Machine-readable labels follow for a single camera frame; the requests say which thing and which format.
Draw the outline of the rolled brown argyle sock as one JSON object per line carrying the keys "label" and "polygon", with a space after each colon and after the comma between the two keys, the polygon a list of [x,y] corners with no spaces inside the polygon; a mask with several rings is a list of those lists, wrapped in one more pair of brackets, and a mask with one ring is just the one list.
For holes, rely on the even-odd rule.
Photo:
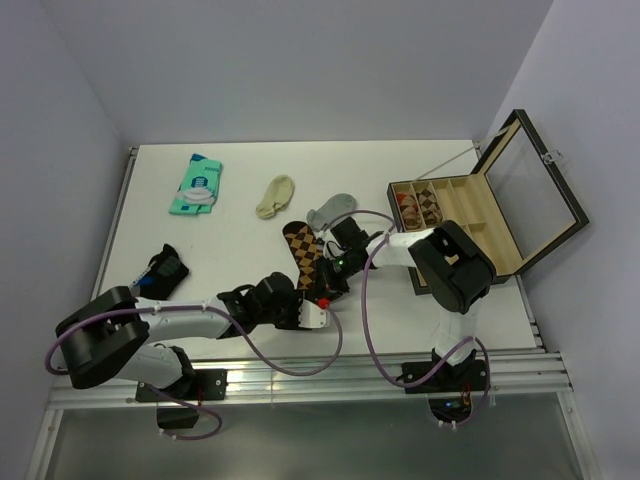
{"label": "rolled brown argyle sock", "polygon": [[424,188],[416,195],[425,226],[431,228],[441,224],[444,217],[435,193],[429,188]]}

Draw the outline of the rolled orange argyle sock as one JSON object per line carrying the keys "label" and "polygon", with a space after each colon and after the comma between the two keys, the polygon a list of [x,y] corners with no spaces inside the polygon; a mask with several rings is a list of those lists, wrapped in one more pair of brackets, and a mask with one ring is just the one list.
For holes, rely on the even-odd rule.
{"label": "rolled orange argyle sock", "polygon": [[418,230],[422,226],[421,216],[415,198],[410,193],[397,193],[402,222],[408,231]]}

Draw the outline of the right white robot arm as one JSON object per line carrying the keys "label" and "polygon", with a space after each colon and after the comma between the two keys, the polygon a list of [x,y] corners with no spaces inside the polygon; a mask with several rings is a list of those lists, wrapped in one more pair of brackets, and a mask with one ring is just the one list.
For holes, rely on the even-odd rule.
{"label": "right white robot arm", "polygon": [[316,261],[316,280],[310,297],[336,300],[349,292],[348,280],[365,270],[382,267],[415,269],[441,307],[433,365],[435,383],[452,390],[468,374],[475,359],[479,302],[490,290],[497,273],[493,262],[452,220],[413,232],[387,231],[368,234],[350,212],[341,214],[320,230],[330,233],[341,254]]}

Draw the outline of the cream ankle sock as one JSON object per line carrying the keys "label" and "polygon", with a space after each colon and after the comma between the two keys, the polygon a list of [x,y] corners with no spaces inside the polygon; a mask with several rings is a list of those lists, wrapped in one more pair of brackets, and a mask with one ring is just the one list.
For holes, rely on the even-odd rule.
{"label": "cream ankle sock", "polygon": [[275,177],[268,185],[261,202],[256,206],[256,216],[261,220],[273,218],[285,209],[295,192],[295,184],[288,175]]}

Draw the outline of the aluminium frame rail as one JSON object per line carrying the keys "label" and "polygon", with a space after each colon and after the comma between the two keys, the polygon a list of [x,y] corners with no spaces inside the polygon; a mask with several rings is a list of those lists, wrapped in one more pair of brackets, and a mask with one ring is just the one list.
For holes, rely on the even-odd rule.
{"label": "aluminium frame rail", "polygon": [[[227,386],[223,405],[325,401],[391,400],[409,396],[391,385],[366,355],[337,359],[322,372],[305,377],[286,375],[259,360],[196,361],[197,369],[224,369]],[[564,393],[573,385],[558,353],[490,354],[491,393],[497,395]],[[50,410],[133,408],[136,385],[115,379],[76,390],[67,378],[54,381],[46,407]]]}

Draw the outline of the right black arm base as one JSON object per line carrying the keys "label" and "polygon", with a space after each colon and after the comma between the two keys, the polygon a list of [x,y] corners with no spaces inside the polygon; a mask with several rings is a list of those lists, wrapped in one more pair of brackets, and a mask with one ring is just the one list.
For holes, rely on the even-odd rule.
{"label": "right black arm base", "polygon": [[445,394],[443,398],[429,400],[433,416],[444,423],[467,420],[473,413],[472,395],[484,392],[489,385],[487,364],[475,358],[473,350],[462,363],[445,363],[433,376],[419,386],[406,388],[406,394]]}

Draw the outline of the grey ankle sock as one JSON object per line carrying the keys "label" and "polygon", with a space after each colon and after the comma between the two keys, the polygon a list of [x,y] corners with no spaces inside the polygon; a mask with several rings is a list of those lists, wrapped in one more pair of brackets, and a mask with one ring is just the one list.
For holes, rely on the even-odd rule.
{"label": "grey ankle sock", "polygon": [[338,193],[330,197],[318,209],[311,209],[306,214],[306,223],[318,232],[339,215],[355,210],[356,199],[347,193]]}

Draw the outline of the black blue sock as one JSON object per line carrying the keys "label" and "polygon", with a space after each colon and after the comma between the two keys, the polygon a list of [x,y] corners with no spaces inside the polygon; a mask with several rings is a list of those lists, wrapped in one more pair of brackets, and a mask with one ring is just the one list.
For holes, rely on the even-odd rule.
{"label": "black blue sock", "polygon": [[164,244],[162,250],[148,262],[145,270],[130,284],[135,296],[151,300],[167,300],[188,277],[190,269],[182,262],[176,249]]}

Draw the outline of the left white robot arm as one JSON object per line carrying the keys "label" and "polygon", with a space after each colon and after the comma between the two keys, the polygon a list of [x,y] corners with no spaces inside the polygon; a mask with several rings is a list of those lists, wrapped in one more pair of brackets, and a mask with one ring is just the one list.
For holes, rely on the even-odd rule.
{"label": "left white robot arm", "polygon": [[259,325],[306,330],[303,300],[303,293],[279,272],[257,285],[185,305],[135,297],[114,287],[61,322],[56,335],[74,388],[122,378],[183,399],[193,391],[196,373],[185,351],[168,341],[230,339]]}

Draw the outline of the black compartment storage box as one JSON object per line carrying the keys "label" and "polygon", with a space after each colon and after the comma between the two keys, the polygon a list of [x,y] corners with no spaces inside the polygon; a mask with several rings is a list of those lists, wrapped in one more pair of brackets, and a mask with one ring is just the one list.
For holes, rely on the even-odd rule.
{"label": "black compartment storage box", "polygon": [[[527,112],[513,110],[468,174],[393,182],[387,197],[401,231],[396,194],[432,190],[443,213],[483,250],[497,283],[521,276],[566,243],[590,220]],[[422,214],[422,226],[425,230]]]}

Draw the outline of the brown argyle sock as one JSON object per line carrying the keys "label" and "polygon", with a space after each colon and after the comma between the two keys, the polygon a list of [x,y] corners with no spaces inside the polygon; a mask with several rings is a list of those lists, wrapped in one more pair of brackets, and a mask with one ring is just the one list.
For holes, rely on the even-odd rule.
{"label": "brown argyle sock", "polygon": [[441,224],[444,217],[435,193],[429,188],[424,188],[416,195],[425,226],[431,228]]}
{"label": "brown argyle sock", "polygon": [[323,257],[313,229],[305,222],[291,221],[282,228],[282,234],[298,268],[297,288],[313,290],[318,276],[318,261]]}

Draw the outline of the teal patterned sock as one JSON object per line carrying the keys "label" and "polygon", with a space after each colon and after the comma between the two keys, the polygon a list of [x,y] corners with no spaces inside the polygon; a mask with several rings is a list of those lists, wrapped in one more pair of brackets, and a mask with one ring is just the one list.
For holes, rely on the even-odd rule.
{"label": "teal patterned sock", "polygon": [[209,214],[219,195],[223,164],[194,153],[168,212],[171,215]]}

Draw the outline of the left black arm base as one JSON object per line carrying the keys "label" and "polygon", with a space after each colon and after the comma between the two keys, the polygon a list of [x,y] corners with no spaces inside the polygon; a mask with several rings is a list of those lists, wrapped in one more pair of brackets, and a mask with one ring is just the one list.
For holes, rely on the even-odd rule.
{"label": "left black arm base", "polygon": [[180,380],[175,386],[154,389],[138,383],[135,393],[137,403],[170,402],[173,407],[156,408],[156,424],[163,431],[185,436],[193,429],[204,412],[192,405],[204,407],[209,401],[222,401],[226,396],[228,371],[226,369],[196,369],[192,379]]}

